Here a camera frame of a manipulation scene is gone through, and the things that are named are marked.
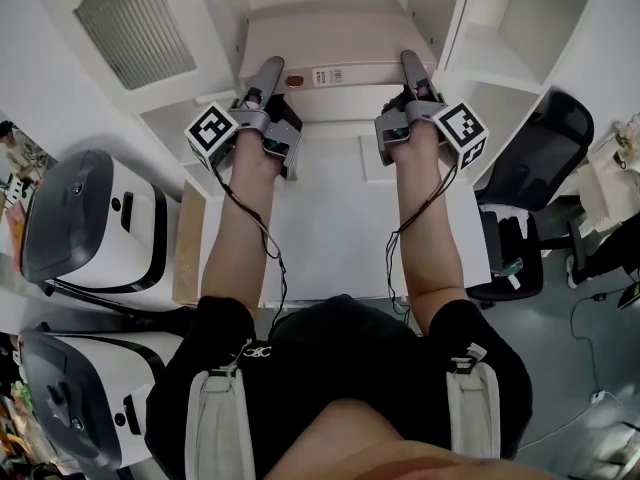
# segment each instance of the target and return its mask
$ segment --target shoulder strap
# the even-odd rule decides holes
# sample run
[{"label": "shoulder strap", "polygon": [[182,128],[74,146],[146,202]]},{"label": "shoulder strap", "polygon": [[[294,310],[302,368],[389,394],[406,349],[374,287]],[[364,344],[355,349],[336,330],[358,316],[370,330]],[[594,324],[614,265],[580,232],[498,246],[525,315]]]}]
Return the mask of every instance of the shoulder strap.
[{"label": "shoulder strap", "polygon": [[452,358],[460,370],[447,372],[451,450],[475,458],[500,458],[500,393],[496,374],[480,362],[486,351],[475,344],[469,359]]},{"label": "shoulder strap", "polygon": [[255,480],[242,372],[201,372],[189,391],[186,480]]}]

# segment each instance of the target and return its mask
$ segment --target person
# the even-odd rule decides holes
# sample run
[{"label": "person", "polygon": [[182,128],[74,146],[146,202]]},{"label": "person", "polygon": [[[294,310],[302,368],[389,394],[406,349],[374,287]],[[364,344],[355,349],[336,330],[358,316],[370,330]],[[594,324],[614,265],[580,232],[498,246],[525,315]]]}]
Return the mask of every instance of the person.
[{"label": "person", "polygon": [[13,352],[18,350],[17,336],[0,332],[0,395],[11,398],[11,385],[22,380]]},{"label": "person", "polygon": [[0,142],[4,144],[7,160],[15,175],[25,185],[42,179],[50,161],[49,155],[17,129],[11,121],[0,123]]},{"label": "person", "polygon": [[577,288],[580,283],[623,267],[627,274],[640,268],[640,213],[627,219],[607,239],[596,252],[585,258],[584,267],[578,268],[571,254],[567,257],[567,284]]},{"label": "person", "polygon": [[[391,154],[405,222],[441,180],[435,127],[415,123],[411,139]],[[230,187],[267,225],[279,172],[261,136],[241,132]],[[195,321],[147,399],[145,441],[169,478],[185,478],[194,376],[234,359],[243,374],[258,479],[549,478],[510,461],[449,450],[452,358],[465,356],[472,343],[487,352],[483,361],[499,386],[503,458],[514,457],[530,419],[531,383],[518,355],[467,300],[444,197],[402,233],[400,247],[411,311],[424,336],[341,295],[279,319],[268,340],[258,341],[263,237],[226,197]]]}]

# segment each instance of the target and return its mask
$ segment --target label sticker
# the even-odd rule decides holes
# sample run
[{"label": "label sticker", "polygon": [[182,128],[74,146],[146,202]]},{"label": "label sticker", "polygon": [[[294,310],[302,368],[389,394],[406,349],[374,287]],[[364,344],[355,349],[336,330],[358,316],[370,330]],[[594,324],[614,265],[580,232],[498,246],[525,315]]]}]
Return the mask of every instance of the label sticker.
[{"label": "label sticker", "polygon": [[344,68],[323,68],[313,70],[314,87],[331,87],[344,83]]}]

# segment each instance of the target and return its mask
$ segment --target black office chair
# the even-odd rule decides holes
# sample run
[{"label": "black office chair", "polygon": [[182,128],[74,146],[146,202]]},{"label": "black office chair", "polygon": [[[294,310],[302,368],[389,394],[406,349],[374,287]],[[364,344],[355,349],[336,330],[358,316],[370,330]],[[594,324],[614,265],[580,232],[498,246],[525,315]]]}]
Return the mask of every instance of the black office chair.
[{"label": "black office chair", "polygon": [[[593,118],[576,99],[560,91],[549,95],[543,113],[534,113],[509,143],[495,163],[487,187],[476,193],[479,203],[504,204],[528,211],[542,210],[565,178],[587,154],[593,140]],[[577,224],[568,224],[569,236],[541,243],[532,215],[527,221],[527,239],[522,237],[517,219],[499,224],[495,214],[482,218],[492,269],[492,282],[467,290],[470,297],[496,302],[532,297],[544,284],[540,249],[572,247],[577,259],[580,234]],[[518,258],[522,269],[516,274],[515,289],[507,277],[497,276],[504,265]]]}]

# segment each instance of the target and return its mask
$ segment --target black cable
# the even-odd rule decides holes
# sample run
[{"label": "black cable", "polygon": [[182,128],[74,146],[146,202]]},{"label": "black cable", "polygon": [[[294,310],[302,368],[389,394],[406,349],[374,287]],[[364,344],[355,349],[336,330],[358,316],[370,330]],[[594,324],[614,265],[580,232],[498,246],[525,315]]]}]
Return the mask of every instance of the black cable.
[{"label": "black cable", "polygon": [[595,392],[599,392],[601,391],[601,387],[600,387],[600,381],[598,379],[598,371],[596,368],[596,356],[595,356],[595,352],[594,352],[594,347],[593,347],[593,341],[591,341],[591,338],[589,338],[588,336],[578,336],[576,335],[574,329],[573,329],[573,316],[575,315],[576,309],[578,308],[578,306],[580,305],[581,302],[584,302],[585,300],[593,300],[596,302],[602,302],[604,300],[607,299],[607,297],[609,295],[613,295],[614,293],[619,293],[622,292],[626,289],[628,289],[629,286],[625,286],[624,288],[619,288],[617,290],[613,290],[610,292],[602,292],[602,293],[596,293],[590,297],[583,297],[582,299],[578,299],[576,301],[576,303],[573,305],[573,308],[571,308],[571,316],[569,317],[569,327],[571,329],[571,337],[576,340],[576,341],[586,341],[589,344],[589,352],[591,355],[591,370],[593,372],[593,381],[595,383]]},{"label": "black cable", "polygon": [[[271,330],[273,330],[273,327],[274,327],[274,325],[276,323],[276,320],[278,319],[278,317],[280,316],[280,313],[282,313],[282,309],[284,308],[284,301],[285,301],[285,299],[287,297],[287,291],[288,291],[287,280],[285,278],[285,275],[287,273],[287,269],[285,268],[284,260],[282,259],[282,251],[280,251],[280,247],[275,242],[273,237],[269,234],[269,230],[268,230],[267,226],[264,225],[264,222],[262,222],[262,219],[260,218],[260,215],[256,211],[254,211],[251,208],[249,208],[242,201],[240,201],[240,199],[238,199],[238,196],[236,196],[235,193],[233,192],[233,190],[231,190],[231,187],[229,185],[227,185],[225,183],[225,181],[222,179],[222,176],[220,176],[220,173],[218,172],[217,166],[212,165],[212,167],[213,167],[213,174],[215,175],[216,179],[218,180],[218,183],[220,183],[220,186],[222,187],[224,192],[229,196],[229,199],[231,199],[236,205],[238,205],[238,207],[241,210],[243,210],[246,213],[248,213],[249,216],[256,222],[258,228],[260,229],[260,233],[262,234],[262,246],[264,247],[264,250],[267,253],[267,256],[269,256],[270,258],[272,258],[274,260],[278,260],[278,265],[280,266],[280,296],[281,296],[281,298],[280,298],[280,307],[278,308],[278,311],[276,311],[276,314],[273,317],[273,320],[271,321]],[[271,240],[271,243],[275,246],[276,254],[272,254],[272,253],[269,252],[269,247],[268,247],[268,241],[269,240]]]},{"label": "black cable", "polygon": [[400,227],[391,233],[389,237],[389,241],[387,242],[386,247],[386,256],[385,263],[387,267],[387,293],[389,298],[391,299],[391,306],[396,315],[404,317],[404,322],[408,324],[409,322],[409,310],[410,307],[406,306],[404,310],[401,306],[396,302],[396,291],[393,289],[391,284],[391,272],[393,271],[393,255],[395,253],[396,247],[398,245],[398,240],[400,239],[400,235],[407,229],[411,224],[413,224],[420,215],[422,215],[429,206],[433,204],[433,202],[438,199],[442,194],[446,192],[446,190],[451,186],[456,176],[458,175],[458,166],[457,164],[449,169],[449,172],[445,175],[445,177],[440,181],[436,189],[433,193],[426,199],[426,201],[418,208],[418,210],[409,217]]}]

